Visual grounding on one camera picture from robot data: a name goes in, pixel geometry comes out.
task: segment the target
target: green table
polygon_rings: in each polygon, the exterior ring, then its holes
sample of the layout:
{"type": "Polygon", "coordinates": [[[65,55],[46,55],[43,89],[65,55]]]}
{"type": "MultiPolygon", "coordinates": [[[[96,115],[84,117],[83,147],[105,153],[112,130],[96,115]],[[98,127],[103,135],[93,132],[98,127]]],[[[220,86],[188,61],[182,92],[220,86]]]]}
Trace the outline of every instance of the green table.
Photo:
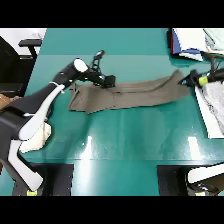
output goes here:
{"type": "MultiPolygon", "coordinates": [[[[180,69],[207,71],[210,64],[172,59],[166,29],[48,29],[27,95],[45,86],[76,57],[90,63],[105,50],[101,69],[118,82],[151,80],[180,69]]],[[[193,92],[176,102],[86,115],[69,112],[69,90],[49,120],[52,135],[30,162],[74,163],[72,195],[159,195],[156,165],[213,164],[224,160],[224,141],[208,139],[193,92]],[[197,140],[199,151],[192,139],[197,140]]],[[[11,195],[5,170],[0,195],[11,195]]]]}

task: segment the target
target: office chair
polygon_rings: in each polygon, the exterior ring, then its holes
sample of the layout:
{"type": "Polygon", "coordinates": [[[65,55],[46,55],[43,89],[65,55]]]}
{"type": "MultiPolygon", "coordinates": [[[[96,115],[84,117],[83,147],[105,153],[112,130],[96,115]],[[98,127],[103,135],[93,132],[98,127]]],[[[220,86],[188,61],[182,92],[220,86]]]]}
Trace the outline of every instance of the office chair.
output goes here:
{"type": "Polygon", "coordinates": [[[8,97],[24,96],[36,62],[34,47],[40,47],[41,39],[27,39],[19,42],[20,47],[28,47],[31,55],[19,55],[0,36],[0,93],[8,97]]]}

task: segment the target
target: yellow-green tape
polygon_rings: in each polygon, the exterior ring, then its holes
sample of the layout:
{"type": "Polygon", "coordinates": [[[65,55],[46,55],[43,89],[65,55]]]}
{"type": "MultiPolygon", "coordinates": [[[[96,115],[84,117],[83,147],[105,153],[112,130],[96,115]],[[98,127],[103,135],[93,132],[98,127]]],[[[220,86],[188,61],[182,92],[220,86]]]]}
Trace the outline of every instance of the yellow-green tape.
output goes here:
{"type": "Polygon", "coordinates": [[[37,191],[27,191],[27,196],[37,196],[37,191]]]}
{"type": "Polygon", "coordinates": [[[206,85],[208,83],[208,77],[207,76],[202,76],[198,80],[199,84],[201,86],[206,85]]]}

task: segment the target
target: robotic arm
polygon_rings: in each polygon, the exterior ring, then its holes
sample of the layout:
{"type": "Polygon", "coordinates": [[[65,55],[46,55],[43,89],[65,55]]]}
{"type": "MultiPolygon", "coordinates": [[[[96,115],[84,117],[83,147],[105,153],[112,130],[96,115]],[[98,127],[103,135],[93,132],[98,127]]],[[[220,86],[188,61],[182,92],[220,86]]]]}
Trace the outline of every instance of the robotic arm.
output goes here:
{"type": "Polygon", "coordinates": [[[49,84],[38,92],[18,99],[0,111],[0,161],[15,181],[36,191],[43,177],[18,153],[22,141],[34,136],[45,121],[54,99],[76,80],[91,81],[102,88],[115,86],[115,76],[105,76],[99,68],[104,51],[94,56],[92,66],[76,58],[58,72],[49,84]]]}

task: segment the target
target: brown cloth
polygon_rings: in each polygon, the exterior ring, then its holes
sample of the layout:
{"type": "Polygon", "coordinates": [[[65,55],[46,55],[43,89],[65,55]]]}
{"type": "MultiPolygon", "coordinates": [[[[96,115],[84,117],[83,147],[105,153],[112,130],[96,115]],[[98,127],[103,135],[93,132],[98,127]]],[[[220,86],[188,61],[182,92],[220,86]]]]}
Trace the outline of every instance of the brown cloth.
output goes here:
{"type": "Polygon", "coordinates": [[[188,88],[179,85],[183,73],[175,71],[171,76],[143,82],[121,82],[116,87],[103,89],[93,84],[70,87],[69,110],[87,114],[111,109],[155,106],[175,101],[188,95],[188,88]]]}

